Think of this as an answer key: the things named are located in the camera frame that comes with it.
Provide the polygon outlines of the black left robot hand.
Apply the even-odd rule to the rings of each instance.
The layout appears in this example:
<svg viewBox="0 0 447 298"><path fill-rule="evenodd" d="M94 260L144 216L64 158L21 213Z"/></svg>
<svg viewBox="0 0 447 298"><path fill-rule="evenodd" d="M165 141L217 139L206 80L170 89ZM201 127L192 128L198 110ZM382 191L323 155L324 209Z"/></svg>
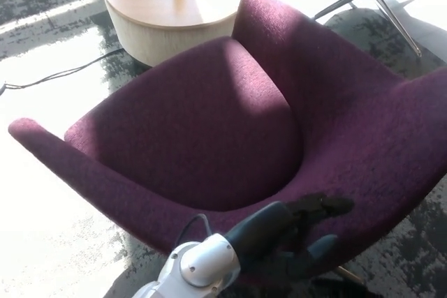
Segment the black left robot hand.
<svg viewBox="0 0 447 298"><path fill-rule="evenodd" d="M274 260L283 265L297 262L295 273L302 276L333 249L338 236L324 235L300 252L280 252L278 248L289 241L304 241L310 228L353 208L353 200L324 193L292 202L276 201L240 221L224 237L235 251L241 274L259 271L268 260Z"/></svg>

